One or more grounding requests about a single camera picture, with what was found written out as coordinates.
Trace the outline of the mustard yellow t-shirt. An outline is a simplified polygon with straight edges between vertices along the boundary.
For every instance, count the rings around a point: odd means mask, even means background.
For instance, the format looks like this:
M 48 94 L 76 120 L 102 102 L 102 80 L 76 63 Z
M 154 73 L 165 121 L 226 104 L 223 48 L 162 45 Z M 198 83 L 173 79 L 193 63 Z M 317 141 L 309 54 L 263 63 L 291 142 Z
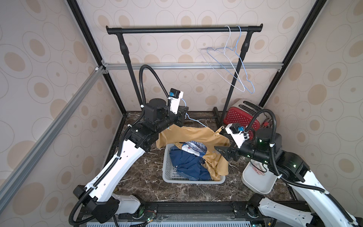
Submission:
M 207 147 L 206 155 L 203 157 L 206 163 L 203 166 L 209 171 L 213 180 L 219 181 L 221 176 L 228 175 L 228 161 L 214 147 L 229 147 L 230 140 L 221 134 L 215 133 L 209 127 L 193 128 L 172 125 L 159 133 L 156 147 L 163 148 L 167 144 L 174 144 L 178 148 L 181 148 L 181 145 L 178 143 L 189 141 L 200 142 Z

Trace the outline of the yellow plastic clothespin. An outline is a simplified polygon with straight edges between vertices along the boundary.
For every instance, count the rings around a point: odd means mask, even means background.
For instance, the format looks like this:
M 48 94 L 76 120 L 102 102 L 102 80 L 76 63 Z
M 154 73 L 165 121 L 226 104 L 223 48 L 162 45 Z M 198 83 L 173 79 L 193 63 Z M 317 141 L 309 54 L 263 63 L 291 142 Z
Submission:
M 218 130 L 215 131 L 215 133 L 220 134 L 223 129 L 224 129 L 224 126 L 221 126 Z

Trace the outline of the navy blue t-shirt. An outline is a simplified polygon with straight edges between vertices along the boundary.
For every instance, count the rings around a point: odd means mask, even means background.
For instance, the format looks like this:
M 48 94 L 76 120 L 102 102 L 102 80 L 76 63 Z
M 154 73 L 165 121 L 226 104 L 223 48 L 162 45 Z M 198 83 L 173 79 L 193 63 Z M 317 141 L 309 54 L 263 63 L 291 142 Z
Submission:
M 183 151 L 176 146 L 172 146 L 169 151 L 172 165 L 177 173 L 192 181 L 212 180 L 209 171 L 203 166 L 205 160 L 202 157 Z

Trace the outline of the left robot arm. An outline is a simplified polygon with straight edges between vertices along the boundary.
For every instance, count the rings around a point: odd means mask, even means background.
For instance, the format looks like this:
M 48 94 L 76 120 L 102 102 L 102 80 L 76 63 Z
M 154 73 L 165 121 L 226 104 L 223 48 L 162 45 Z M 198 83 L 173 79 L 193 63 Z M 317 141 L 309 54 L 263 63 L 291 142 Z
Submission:
M 130 167 L 150 151 L 159 134 L 172 125 L 182 127 L 189 108 L 180 106 L 180 100 L 155 98 L 144 104 L 142 117 L 129 125 L 121 137 L 118 151 L 87 185 L 78 185 L 73 193 L 78 202 L 69 215 L 72 226 L 96 219 L 105 223 L 116 214 L 136 213 L 141 201 L 131 195 L 114 194 L 114 189 Z

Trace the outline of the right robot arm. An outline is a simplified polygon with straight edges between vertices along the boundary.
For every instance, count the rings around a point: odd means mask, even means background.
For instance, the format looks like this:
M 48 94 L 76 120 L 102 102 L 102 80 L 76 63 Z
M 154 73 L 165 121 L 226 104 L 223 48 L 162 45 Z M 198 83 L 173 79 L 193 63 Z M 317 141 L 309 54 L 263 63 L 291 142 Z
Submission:
M 222 127 L 233 143 L 229 147 L 216 146 L 227 161 L 237 161 L 241 156 L 267 165 L 267 170 L 295 189 L 312 208 L 312 212 L 299 211 L 264 196 L 259 196 L 254 207 L 267 217 L 294 227 L 361 227 L 362 218 L 356 218 L 318 181 L 307 163 L 297 154 L 282 150 L 282 137 L 276 128 L 260 128 L 249 140 L 249 128 L 238 123 Z

